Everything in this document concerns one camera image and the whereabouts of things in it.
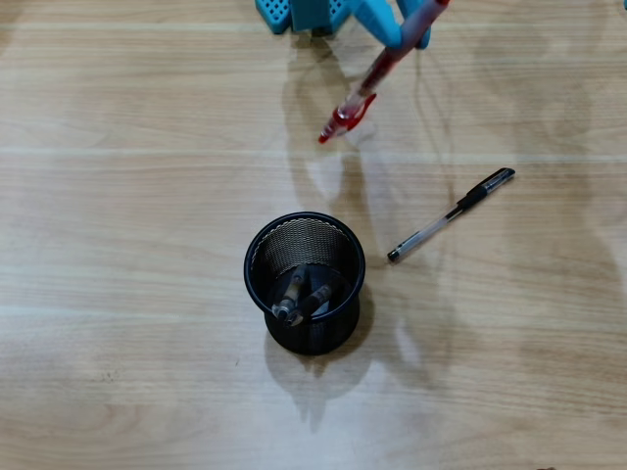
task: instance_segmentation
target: wooden table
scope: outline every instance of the wooden table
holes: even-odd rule
[[[625,469],[622,2],[454,2],[319,146],[379,49],[354,21],[273,36],[253,0],[2,0],[0,468]],[[368,263],[318,358],[242,278],[300,210]]]

